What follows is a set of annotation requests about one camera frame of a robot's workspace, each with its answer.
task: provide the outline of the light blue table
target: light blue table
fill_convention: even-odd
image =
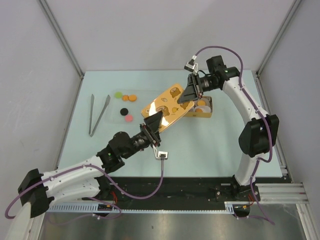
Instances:
[[[130,137],[137,134],[143,122],[140,112],[160,93],[175,83],[187,84],[185,70],[161,71],[87,71],[85,73],[70,128],[59,162],[59,168],[77,164],[106,147],[113,135],[125,131]],[[259,96],[250,70],[243,80],[251,94]],[[136,94],[136,102],[114,98],[114,93]],[[95,124],[106,101],[107,107],[93,137],[89,136],[91,94],[95,96],[92,124]],[[206,92],[213,101],[211,118],[183,117],[161,134],[162,151],[169,152],[165,161],[165,177],[231,177],[238,169],[242,152],[238,137],[244,128],[243,120],[228,96],[217,89]],[[133,115],[127,123],[120,115],[126,107]],[[258,177],[282,177],[276,154],[271,163],[260,164]],[[160,161],[155,160],[152,148],[124,160],[125,166],[112,173],[119,177],[158,177]]]

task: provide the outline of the cardboard box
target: cardboard box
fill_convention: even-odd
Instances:
[[[205,101],[205,105],[210,107],[210,112],[199,112],[196,111],[198,107],[198,101]],[[184,117],[189,118],[211,118],[213,113],[213,103],[212,103],[212,97],[210,96],[203,96],[198,101],[194,101],[194,106],[184,115]]]

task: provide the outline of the metal frame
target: metal frame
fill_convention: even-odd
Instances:
[[[82,80],[84,77],[84,73],[81,70],[79,63],[78,63],[73,51],[71,50],[71,47],[69,46],[61,28],[59,27],[57,20],[54,17],[54,14],[53,14],[52,10],[50,9],[47,1],[46,0],[38,0],[38,2],[43,10],[44,15],[47,17],[50,25],[52,26],[52,29],[53,29],[54,33],[56,34],[59,42],[61,43],[62,48],[64,49],[65,53],[67,54],[68,58],[70,59],[72,65],[73,65],[73,67],[75,68],[76,72],[78,73],[78,75],[80,76],[80,78]],[[301,5],[301,2],[302,2],[302,0],[295,0],[294,1],[288,14],[286,15],[284,21],[282,22],[282,24],[280,26],[279,31],[277,32],[274,40],[272,41],[272,43],[267,51],[267,54],[264,56],[258,70],[256,71],[256,74],[253,74],[254,80],[256,83],[256,87],[257,87],[257,90],[259,93],[259,97],[261,99],[261,104],[268,112],[270,112],[270,108],[268,106],[268,102],[267,102],[264,90],[262,88],[259,76],[262,73],[262,71],[264,70],[268,60],[272,56],[279,41],[283,37],[285,30],[287,29],[287,27],[289,26],[293,17],[295,16],[299,6]],[[75,101],[73,104],[72,113],[69,118],[68,127],[66,129],[65,136],[63,138],[63,142],[62,142],[59,157],[58,157],[58,162],[61,158],[61,153],[62,153],[64,144],[65,144],[65,141],[66,141],[70,122],[71,122],[73,112],[74,112],[74,109],[76,106],[76,102],[77,102],[77,99],[78,99],[78,96],[80,93],[80,89],[81,89],[81,85],[82,85],[81,83],[79,85],[78,92],[77,92],[77,95],[76,95],[76,98],[75,98]],[[276,149],[276,153],[278,155],[282,174],[284,176],[286,176],[287,174],[290,174],[290,171],[288,171],[286,159],[285,159],[283,149],[281,147],[281,143],[279,140],[277,141],[275,149]],[[311,206],[309,204],[308,197],[306,195],[306,192],[305,192],[305,189],[304,189],[302,183],[284,183],[284,184],[282,184],[282,183],[271,183],[271,184],[260,183],[260,184],[257,184],[257,186],[259,187],[261,203],[263,203],[263,204],[296,204],[306,238],[308,240],[316,240],[316,239],[320,238],[319,231],[318,231],[317,225],[315,224],[315,219],[313,217],[313,213],[311,210]],[[232,203],[233,202],[226,202],[225,203],[226,210],[223,213],[229,213],[229,214],[232,213],[232,211],[230,209],[230,204],[232,204]],[[85,205],[86,209],[91,209],[90,206],[93,206],[93,207],[97,206],[98,203],[92,203],[92,202],[91,203],[84,203],[84,201],[77,201],[77,202],[73,202],[73,203],[63,203],[63,204],[59,204],[59,205],[55,206],[54,209],[51,209],[51,211],[57,212],[57,211],[59,211],[59,209],[60,210],[62,209],[62,211],[64,211],[65,207],[67,208],[67,205],[73,206],[69,209],[69,211],[73,211],[73,212],[77,212],[77,213],[84,213],[85,210],[83,210],[83,208],[76,207],[76,206],[77,205],[81,205],[81,206]],[[125,210],[125,211],[127,211],[128,213],[148,213],[148,212],[159,213],[159,211],[145,211],[145,210]],[[209,213],[209,214],[217,213],[216,211],[205,211],[205,212],[193,211],[193,212],[194,213]],[[193,213],[193,212],[191,212],[191,211],[180,212],[179,211],[179,213]],[[43,219],[44,219],[44,214],[33,219],[28,240],[38,239]]]

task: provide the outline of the reflective floor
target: reflective floor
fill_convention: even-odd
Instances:
[[[55,226],[43,223],[39,240],[305,240],[296,205],[265,205],[275,226],[229,214],[124,214],[113,220],[91,216]],[[49,213],[55,223],[80,216]],[[253,206],[251,215],[260,215]]]

